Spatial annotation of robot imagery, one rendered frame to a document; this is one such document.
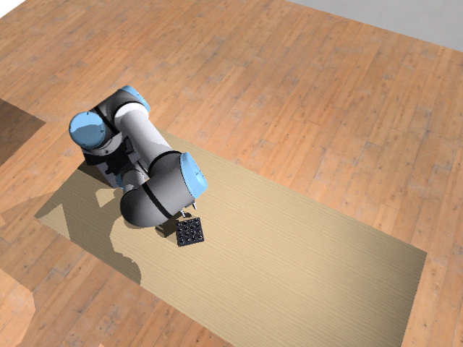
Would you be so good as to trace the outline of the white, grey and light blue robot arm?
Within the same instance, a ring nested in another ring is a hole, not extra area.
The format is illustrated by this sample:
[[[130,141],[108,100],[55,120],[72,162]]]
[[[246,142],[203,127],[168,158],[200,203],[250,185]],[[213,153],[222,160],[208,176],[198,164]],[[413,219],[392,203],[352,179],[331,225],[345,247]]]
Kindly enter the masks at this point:
[[[115,178],[124,194],[120,211],[128,223],[143,228],[165,223],[208,187],[192,156],[171,149],[148,119],[149,111],[143,97],[125,85],[69,123],[72,140],[95,155],[113,153],[127,134],[142,158]]]

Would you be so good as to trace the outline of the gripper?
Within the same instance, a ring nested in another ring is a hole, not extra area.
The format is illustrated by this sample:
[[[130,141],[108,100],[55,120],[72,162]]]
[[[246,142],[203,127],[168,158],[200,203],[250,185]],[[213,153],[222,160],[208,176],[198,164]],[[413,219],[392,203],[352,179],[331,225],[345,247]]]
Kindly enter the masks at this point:
[[[185,206],[185,208],[189,207],[190,205],[192,205],[194,207],[195,210],[197,210],[196,208],[196,205],[195,205],[195,200],[191,201],[188,205]],[[183,216],[185,216],[183,210],[181,209],[180,212],[182,213]]]

